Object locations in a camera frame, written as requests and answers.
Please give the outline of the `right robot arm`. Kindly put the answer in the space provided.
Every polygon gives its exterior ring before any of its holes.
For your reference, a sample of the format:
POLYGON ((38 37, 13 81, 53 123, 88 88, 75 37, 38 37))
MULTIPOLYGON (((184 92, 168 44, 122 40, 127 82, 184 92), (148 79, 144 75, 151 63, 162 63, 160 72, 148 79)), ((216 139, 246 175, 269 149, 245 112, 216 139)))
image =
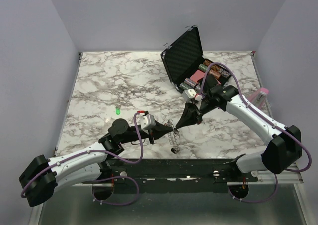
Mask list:
POLYGON ((266 149, 253 154, 244 154, 235 159, 229 168, 229 177, 242 180, 252 171, 268 170, 280 174, 302 156, 300 130, 292 125, 286 127, 255 107, 234 86, 223 87, 213 76, 203 82, 203 94, 194 89, 184 90, 185 108, 176 128, 200 124, 203 115, 220 108, 241 120, 264 142, 266 149))

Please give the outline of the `green key tag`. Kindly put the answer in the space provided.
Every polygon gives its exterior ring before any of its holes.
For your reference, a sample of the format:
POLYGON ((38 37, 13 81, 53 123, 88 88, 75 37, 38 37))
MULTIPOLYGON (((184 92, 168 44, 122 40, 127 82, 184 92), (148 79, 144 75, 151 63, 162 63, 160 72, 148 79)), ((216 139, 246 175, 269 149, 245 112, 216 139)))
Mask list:
POLYGON ((115 107, 115 112, 117 115, 120 115, 121 114, 121 108, 119 106, 116 106, 115 107))

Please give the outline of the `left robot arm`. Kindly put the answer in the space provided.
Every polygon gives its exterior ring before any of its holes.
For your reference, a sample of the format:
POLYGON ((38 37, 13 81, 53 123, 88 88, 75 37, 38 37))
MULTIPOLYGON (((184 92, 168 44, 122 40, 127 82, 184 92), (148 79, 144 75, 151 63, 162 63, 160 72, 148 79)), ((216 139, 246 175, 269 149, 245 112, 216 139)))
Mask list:
POLYGON ((40 205, 50 199, 57 190, 81 182, 114 181, 107 168, 107 160, 116 158, 127 164, 138 164, 121 158, 122 145, 133 141, 150 143, 173 131, 173 128, 157 122, 152 115, 141 117, 140 124, 129 126, 125 119, 116 119, 106 135, 97 142, 69 155, 47 159, 40 155, 32 160, 19 177, 21 197, 29 206, 40 205))

